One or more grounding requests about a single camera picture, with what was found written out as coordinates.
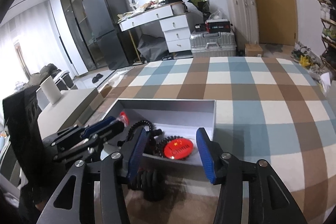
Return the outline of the red round China badge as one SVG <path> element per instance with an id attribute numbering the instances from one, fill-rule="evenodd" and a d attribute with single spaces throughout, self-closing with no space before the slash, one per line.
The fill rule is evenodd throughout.
<path id="1" fill-rule="evenodd" d="M 193 149 L 194 144 L 189 139 L 174 138 L 164 146 L 163 155 L 171 160 L 184 160 L 192 154 Z"/>

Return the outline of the silver suitcase lying flat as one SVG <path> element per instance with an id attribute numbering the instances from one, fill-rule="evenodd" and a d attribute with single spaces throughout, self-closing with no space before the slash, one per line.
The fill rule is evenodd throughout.
<path id="1" fill-rule="evenodd" d="M 190 36 L 191 53 L 198 57 L 234 57 L 236 41 L 233 32 L 193 32 Z"/>

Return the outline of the wooden shoe rack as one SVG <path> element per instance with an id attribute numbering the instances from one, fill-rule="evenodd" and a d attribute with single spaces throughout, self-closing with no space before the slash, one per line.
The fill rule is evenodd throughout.
<path id="1" fill-rule="evenodd" d="M 330 0 L 317 0 L 320 4 L 320 20 L 323 25 L 321 40 L 325 47 L 322 63 L 335 73 L 335 7 Z"/>

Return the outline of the grey cardboard box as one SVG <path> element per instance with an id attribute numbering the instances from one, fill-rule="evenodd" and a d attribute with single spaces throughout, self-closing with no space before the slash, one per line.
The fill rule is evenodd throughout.
<path id="1" fill-rule="evenodd" d="M 141 120 L 150 121 L 163 131 L 163 137 L 181 136 L 193 142 L 191 155 L 182 164 L 201 166 L 196 143 L 197 129 L 203 127 L 213 138 L 216 120 L 215 100 L 182 99 L 117 99 L 102 116 L 117 117 L 125 112 L 132 126 Z"/>

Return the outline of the glass door cabinet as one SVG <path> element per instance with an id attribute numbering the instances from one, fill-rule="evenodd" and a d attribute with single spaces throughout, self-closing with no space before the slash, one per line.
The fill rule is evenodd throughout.
<path id="1" fill-rule="evenodd" d="M 83 0 L 60 0 L 70 33 L 86 68 L 97 69 L 95 38 L 85 14 Z"/>

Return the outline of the dark grey refrigerator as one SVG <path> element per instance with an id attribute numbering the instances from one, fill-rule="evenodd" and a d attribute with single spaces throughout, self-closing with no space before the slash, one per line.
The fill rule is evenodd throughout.
<path id="1" fill-rule="evenodd" d="M 84 0 L 83 6 L 108 68 L 116 70 L 137 61 L 137 32 L 122 31 L 118 24 L 118 16 L 130 10 L 126 0 Z"/>

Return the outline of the white upright suitcase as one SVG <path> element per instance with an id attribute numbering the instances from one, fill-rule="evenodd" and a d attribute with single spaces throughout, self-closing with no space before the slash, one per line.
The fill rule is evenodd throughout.
<path id="1" fill-rule="evenodd" d="M 258 44 L 259 22 L 256 1 L 227 0 L 227 5 L 238 50 L 244 50 L 246 44 Z"/>

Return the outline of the black red box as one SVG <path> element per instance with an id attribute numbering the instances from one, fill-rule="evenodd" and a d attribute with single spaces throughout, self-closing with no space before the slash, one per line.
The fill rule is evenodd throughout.
<path id="1" fill-rule="evenodd" d="M 211 19 L 206 21 L 206 29 L 209 33 L 231 32 L 231 24 L 227 19 Z"/>

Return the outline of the small cardboard box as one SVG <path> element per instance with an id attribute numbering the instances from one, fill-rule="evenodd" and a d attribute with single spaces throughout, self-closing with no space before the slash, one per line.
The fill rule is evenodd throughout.
<path id="1" fill-rule="evenodd" d="M 246 57 L 262 57 L 263 49 L 259 44 L 245 44 Z"/>

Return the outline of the white desk with drawers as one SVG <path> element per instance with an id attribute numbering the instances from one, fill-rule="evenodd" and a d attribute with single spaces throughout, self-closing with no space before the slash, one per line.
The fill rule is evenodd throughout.
<path id="1" fill-rule="evenodd" d="M 121 19 L 122 31 L 158 21 L 170 53 L 191 49 L 192 22 L 184 2 L 175 2 Z"/>

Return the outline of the plaid bed cover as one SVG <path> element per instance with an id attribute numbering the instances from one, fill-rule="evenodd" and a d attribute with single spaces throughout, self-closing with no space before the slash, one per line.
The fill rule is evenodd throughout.
<path id="1" fill-rule="evenodd" d="M 215 100 L 215 139 L 225 151 L 268 160 L 309 223 L 323 223 L 335 208 L 335 114 L 292 61 L 209 57 L 139 65 L 112 81 L 88 123 L 117 98 Z"/>

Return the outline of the white paper roll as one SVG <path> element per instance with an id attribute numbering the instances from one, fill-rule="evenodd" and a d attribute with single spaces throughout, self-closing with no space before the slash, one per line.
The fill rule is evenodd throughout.
<path id="1" fill-rule="evenodd" d="M 51 76 L 45 79 L 40 87 L 50 104 L 54 105 L 62 98 L 62 94 Z"/>

